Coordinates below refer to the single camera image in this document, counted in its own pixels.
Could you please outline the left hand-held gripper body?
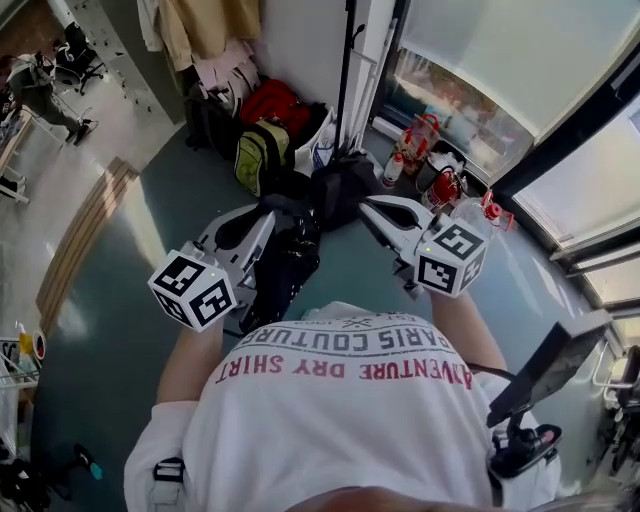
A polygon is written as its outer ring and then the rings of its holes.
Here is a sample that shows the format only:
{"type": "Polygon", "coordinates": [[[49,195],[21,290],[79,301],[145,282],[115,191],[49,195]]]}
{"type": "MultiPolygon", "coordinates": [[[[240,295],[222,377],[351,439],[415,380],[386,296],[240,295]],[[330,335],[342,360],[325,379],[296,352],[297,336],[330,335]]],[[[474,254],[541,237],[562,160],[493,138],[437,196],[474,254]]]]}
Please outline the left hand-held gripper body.
{"type": "Polygon", "coordinates": [[[248,312],[257,295],[252,268],[258,259],[257,241],[224,249],[205,234],[170,251],[147,285],[167,316],[202,332],[228,314],[240,319],[248,312]]]}

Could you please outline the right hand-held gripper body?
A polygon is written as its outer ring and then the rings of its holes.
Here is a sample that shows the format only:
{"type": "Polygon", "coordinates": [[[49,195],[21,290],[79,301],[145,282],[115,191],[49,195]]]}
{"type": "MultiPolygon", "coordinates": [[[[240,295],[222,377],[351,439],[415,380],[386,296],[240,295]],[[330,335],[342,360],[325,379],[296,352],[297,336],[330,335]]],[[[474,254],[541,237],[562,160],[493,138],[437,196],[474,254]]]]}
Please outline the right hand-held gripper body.
{"type": "Polygon", "coordinates": [[[412,298],[425,291],[458,297],[479,276],[489,244],[476,228],[445,214],[423,227],[395,228],[389,240],[397,253],[394,274],[412,298]]]}

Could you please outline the person's left forearm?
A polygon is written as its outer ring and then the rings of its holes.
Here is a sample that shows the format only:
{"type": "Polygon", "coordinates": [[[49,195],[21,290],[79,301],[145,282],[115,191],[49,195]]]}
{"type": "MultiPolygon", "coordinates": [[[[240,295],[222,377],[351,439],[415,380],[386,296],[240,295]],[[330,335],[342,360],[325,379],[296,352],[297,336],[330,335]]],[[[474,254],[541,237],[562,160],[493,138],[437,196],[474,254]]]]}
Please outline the person's left forearm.
{"type": "Polygon", "coordinates": [[[201,332],[181,329],[159,381],[157,404],[200,399],[222,360],[223,325],[220,319],[201,332]]]}

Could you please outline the person's right forearm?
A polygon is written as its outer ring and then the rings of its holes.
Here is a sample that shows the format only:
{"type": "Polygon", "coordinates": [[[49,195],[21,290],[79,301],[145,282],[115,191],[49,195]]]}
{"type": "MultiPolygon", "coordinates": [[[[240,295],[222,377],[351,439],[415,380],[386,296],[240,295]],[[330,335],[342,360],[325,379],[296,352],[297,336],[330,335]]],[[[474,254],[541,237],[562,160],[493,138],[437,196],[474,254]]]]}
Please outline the person's right forearm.
{"type": "Polygon", "coordinates": [[[455,298],[430,292],[429,298],[433,325],[465,362],[507,370],[503,354],[468,292],[455,298]]]}

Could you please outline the green yellow backpack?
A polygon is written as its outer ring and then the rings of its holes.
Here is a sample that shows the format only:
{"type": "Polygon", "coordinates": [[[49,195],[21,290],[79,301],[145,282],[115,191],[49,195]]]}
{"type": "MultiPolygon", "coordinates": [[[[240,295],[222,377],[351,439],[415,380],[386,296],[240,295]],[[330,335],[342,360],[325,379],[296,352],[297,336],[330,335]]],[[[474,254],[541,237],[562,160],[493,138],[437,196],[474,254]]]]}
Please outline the green yellow backpack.
{"type": "Polygon", "coordinates": [[[284,125],[277,119],[260,119],[241,134],[234,173],[255,197],[293,194],[293,150],[284,125]]]}

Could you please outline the white bottle red cap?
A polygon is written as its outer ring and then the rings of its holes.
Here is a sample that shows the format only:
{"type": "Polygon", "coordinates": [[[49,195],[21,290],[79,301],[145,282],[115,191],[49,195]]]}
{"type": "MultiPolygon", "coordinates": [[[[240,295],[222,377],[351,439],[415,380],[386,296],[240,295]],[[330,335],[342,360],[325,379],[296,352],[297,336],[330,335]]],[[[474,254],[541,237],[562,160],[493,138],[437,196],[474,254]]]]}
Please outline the white bottle red cap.
{"type": "Polygon", "coordinates": [[[395,152],[393,156],[387,162],[382,177],[381,183],[385,188],[393,188],[398,181],[400,175],[404,169],[404,157],[400,152],[395,152]]]}

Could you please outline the red fire extinguisher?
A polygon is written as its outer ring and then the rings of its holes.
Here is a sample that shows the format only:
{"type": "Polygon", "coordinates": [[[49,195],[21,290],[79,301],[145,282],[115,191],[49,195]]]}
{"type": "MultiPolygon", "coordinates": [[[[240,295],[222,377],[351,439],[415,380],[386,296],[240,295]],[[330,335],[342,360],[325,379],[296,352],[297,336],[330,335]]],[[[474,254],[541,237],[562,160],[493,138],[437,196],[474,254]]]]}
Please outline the red fire extinguisher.
{"type": "Polygon", "coordinates": [[[459,175],[449,165],[445,166],[421,195],[421,204],[436,212],[461,198],[463,185],[459,175]]]}

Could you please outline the clear water jug red cap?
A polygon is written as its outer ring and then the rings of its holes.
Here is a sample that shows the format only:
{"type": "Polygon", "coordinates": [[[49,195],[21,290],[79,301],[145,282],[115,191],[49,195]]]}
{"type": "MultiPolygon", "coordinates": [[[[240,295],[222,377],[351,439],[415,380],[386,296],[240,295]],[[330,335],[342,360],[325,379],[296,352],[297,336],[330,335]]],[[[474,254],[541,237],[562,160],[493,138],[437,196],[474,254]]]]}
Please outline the clear water jug red cap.
{"type": "Polygon", "coordinates": [[[451,218],[462,219],[487,240],[499,231],[508,231],[514,223],[514,215],[494,200],[491,189],[482,197],[460,200],[452,210],[451,218]]]}

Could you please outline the black crumpled bag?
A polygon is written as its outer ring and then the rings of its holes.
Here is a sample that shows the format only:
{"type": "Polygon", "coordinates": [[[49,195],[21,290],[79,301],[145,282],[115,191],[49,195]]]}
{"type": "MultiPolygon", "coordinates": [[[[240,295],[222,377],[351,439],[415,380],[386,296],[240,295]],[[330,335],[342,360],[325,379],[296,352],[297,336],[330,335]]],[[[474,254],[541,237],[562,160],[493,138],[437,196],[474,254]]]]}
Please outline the black crumpled bag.
{"type": "Polygon", "coordinates": [[[360,202],[382,192],[374,163],[357,153],[315,171],[309,184],[309,202],[322,232],[331,232],[353,222],[360,202]]]}

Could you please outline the black bucket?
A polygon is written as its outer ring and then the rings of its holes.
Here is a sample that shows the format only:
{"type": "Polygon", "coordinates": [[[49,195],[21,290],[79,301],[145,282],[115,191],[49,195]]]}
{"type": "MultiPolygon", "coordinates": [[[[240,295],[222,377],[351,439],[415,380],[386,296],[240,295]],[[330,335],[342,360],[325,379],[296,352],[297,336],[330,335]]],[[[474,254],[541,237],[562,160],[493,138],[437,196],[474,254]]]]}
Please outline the black bucket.
{"type": "Polygon", "coordinates": [[[458,176],[466,168],[467,159],[452,144],[438,140],[428,153],[415,181],[416,190],[425,192],[443,171],[454,171],[458,176]]]}

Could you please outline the white tote bag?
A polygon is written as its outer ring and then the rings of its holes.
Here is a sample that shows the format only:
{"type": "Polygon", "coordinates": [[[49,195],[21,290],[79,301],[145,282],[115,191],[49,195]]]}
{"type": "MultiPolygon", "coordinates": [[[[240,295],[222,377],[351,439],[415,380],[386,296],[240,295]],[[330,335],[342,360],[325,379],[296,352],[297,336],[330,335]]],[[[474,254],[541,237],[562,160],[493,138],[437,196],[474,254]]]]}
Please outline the white tote bag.
{"type": "Polygon", "coordinates": [[[293,169],[307,177],[329,164],[334,149],[336,114],[332,107],[320,109],[324,119],[311,123],[311,135],[294,151],[293,169]]]}

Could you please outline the wooden floor strip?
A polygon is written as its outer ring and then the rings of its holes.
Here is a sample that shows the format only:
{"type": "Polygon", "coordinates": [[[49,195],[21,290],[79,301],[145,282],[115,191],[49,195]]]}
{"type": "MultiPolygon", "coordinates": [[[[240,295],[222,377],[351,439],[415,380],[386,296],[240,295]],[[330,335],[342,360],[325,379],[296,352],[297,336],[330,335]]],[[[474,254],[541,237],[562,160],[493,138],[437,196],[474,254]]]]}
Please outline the wooden floor strip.
{"type": "Polygon", "coordinates": [[[77,210],[36,296],[40,329],[44,335],[50,336],[54,331],[85,258],[138,175],[129,163],[114,158],[77,210]]]}

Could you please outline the red bag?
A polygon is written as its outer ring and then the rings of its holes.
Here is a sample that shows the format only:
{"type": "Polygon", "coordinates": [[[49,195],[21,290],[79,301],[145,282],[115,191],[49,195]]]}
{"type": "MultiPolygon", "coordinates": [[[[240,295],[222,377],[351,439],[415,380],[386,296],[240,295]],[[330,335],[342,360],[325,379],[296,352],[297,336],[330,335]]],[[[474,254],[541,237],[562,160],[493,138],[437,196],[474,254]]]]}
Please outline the red bag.
{"type": "Polygon", "coordinates": [[[276,120],[291,137],[297,137],[310,121],[311,111],[286,83],[266,79],[243,101],[239,118],[244,125],[276,120]]]}

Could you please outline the pink garment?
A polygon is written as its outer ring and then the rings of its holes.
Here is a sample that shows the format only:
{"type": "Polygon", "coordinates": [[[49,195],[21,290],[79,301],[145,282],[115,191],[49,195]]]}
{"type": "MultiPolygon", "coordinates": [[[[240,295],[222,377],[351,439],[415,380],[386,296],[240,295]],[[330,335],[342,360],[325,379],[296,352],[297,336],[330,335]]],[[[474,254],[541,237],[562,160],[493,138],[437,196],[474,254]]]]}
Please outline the pink garment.
{"type": "Polygon", "coordinates": [[[221,56],[195,58],[194,67],[198,95],[217,102],[232,117],[239,114],[244,101],[261,85],[253,50],[245,41],[232,39],[221,56]]]}

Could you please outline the white roller blind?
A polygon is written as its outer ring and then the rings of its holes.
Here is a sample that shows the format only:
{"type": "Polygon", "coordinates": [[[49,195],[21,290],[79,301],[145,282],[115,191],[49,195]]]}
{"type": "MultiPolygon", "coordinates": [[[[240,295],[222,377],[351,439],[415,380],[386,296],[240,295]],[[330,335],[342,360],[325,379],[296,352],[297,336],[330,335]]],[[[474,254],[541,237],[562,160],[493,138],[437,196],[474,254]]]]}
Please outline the white roller blind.
{"type": "Polygon", "coordinates": [[[401,45],[541,138],[639,29],[640,0],[410,0],[401,45]]]}

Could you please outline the beige coat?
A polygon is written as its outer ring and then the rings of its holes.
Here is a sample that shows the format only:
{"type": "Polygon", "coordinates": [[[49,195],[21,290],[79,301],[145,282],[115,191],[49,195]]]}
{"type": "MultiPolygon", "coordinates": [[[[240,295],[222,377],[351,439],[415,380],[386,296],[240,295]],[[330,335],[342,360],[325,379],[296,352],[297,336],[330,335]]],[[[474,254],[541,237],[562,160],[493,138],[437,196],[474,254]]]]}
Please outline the beige coat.
{"type": "Polygon", "coordinates": [[[158,0],[159,29],[173,67],[223,54],[231,40],[261,35],[259,0],[158,0]]]}

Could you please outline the person's white printed shirt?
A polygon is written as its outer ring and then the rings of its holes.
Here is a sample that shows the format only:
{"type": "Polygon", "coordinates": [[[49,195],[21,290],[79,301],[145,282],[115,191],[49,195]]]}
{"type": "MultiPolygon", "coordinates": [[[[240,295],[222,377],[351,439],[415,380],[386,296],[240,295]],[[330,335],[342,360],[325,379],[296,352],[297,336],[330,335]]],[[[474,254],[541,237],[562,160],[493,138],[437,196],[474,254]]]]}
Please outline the person's white printed shirt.
{"type": "Polygon", "coordinates": [[[245,336],[198,401],[155,405],[124,469],[128,512],[506,512],[561,465],[488,459],[506,371],[465,362],[433,316],[334,302],[245,336]]]}

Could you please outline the black teal tool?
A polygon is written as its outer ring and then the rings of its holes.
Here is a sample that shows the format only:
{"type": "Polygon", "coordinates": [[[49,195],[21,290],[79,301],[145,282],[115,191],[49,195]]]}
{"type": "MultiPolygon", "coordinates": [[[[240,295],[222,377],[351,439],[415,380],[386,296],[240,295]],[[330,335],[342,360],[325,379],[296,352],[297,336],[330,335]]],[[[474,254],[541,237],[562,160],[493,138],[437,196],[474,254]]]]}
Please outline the black teal tool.
{"type": "Polygon", "coordinates": [[[81,444],[75,444],[73,447],[75,464],[87,471],[96,481],[103,479],[103,470],[95,461],[88,449],[81,444]]]}

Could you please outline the white hanging garment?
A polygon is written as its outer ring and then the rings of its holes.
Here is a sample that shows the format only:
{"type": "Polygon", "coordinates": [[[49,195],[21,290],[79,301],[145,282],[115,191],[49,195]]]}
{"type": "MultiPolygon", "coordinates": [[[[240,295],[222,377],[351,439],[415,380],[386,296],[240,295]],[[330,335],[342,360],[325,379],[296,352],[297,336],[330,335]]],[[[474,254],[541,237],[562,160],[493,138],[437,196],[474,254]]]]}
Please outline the white hanging garment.
{"type": "Polygon", "coordinates": [[[149,52],[160,52],[164,42],[159,29],[159,0],[136,0],[142,38],[149,52]]]}

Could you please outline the white table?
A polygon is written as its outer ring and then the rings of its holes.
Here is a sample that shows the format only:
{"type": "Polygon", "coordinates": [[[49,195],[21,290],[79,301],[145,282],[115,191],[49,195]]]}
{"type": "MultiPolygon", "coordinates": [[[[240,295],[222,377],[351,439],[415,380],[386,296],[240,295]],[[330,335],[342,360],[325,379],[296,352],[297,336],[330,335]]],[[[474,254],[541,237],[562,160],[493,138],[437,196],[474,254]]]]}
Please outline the white table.
{"type": "Polygon", "coordinates": [[[12,166],[12,161],[18,157],[33,121],[32,113],[24,109],[0,123],[0,198],[10,198],[17,204],[28,205],[30,200],[25,194],[26,178],[12,166]]]}

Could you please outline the black office chair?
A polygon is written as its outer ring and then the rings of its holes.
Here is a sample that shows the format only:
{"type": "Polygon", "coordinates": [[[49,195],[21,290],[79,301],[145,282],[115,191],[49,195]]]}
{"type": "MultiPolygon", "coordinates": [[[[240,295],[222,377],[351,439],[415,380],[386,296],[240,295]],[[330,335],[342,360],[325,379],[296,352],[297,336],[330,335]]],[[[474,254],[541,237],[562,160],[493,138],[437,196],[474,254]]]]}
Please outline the black office chair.
{"type": "Polygon", "coordinates": [[[64,37],[63,41],[56,39],[52,45],[55,57],[54,78],[84,96],[90,79],[103,78],[105,64],[75,22],[64,29],[64,37]]]}

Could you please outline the red-handled gift bag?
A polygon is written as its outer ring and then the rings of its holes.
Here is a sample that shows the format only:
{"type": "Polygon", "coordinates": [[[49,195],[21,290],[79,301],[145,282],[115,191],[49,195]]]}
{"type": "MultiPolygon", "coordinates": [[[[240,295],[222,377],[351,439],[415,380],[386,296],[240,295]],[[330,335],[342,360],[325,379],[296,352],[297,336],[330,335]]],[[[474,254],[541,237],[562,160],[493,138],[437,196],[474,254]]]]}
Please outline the red-handled gift bag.
{"type": "Polygon", "coordinates": [[[439,139],[437,117],[433,114],[415,115],[413,122],[403,130],[394,149],[403,157],[403,172],[408,176],[415,176],[439,139]]]}

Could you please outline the black window frame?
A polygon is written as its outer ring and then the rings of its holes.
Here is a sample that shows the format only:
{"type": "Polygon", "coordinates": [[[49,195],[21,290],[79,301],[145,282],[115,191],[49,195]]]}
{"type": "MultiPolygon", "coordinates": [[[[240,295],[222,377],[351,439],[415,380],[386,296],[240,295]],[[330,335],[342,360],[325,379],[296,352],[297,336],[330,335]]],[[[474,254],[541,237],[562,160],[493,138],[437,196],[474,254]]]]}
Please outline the black window frame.
{"type": "Polygon", "coordinates": [[[640,29],[578,103],[541,138],[464,79],[402,47],[410,0],[396,0],[398,18],[376,115],[397,129],[433,114],[440,136],[464,154],[478,180],[511,198],[533,184],[608,124],[640,93],[640,29]]]}

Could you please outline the white tube frame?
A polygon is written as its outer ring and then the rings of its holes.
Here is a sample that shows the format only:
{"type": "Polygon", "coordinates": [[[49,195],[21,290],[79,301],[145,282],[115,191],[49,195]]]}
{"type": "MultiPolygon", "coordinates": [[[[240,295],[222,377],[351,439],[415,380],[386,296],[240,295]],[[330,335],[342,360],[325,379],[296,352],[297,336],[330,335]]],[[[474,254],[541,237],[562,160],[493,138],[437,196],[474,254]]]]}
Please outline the white tube frame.
{"type": "Polygon", "coordinates": [[[368,65],[367,77],[360,94],[356,96],[358,102],[355,104],[356,110],[351,119],[348,149],[350,151],[354,151],[356,149],[359,149],[362,145],[362,138],[364,137],[364,130],[367,119],[365,110],[367,108],[367,105],[369,104],[371,92],[374,89],[374,79],[377,75],[379,62],[357,50],[352,50],[351,54],[357,57],[361,62],[368,65]]]}

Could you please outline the black clamp mount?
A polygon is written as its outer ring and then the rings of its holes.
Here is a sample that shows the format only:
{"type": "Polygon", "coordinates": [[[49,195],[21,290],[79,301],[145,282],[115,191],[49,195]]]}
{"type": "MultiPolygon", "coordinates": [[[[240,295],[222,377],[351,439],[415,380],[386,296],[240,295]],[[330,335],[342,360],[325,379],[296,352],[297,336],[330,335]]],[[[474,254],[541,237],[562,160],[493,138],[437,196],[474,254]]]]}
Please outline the black clamp mount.
{"type": "Polygon", "coordinates": [[[539,462],[549,464],[558,456],[561,437],[562,429],[551,424],[496,429],[492,436],[494,453],[488,459],[489,472],[496,478],[513,479],[539,462]]]}

